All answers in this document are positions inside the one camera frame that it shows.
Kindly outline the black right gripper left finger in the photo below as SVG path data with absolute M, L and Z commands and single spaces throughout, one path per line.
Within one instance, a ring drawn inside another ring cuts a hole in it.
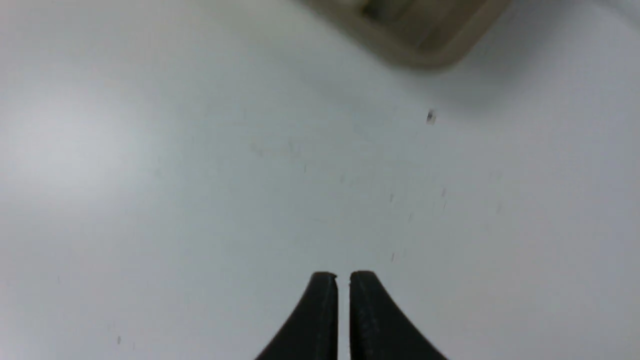
M 336 360 L 338 358 L 339 291 L 331 272 L 311 274 L 290 316 L 258 360 Z

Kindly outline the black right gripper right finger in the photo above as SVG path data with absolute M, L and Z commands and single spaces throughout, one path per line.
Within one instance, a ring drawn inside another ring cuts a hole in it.
M 352 360 L 444 360 L 400 310 L 373 271 L 355 271 L 349 283 Z

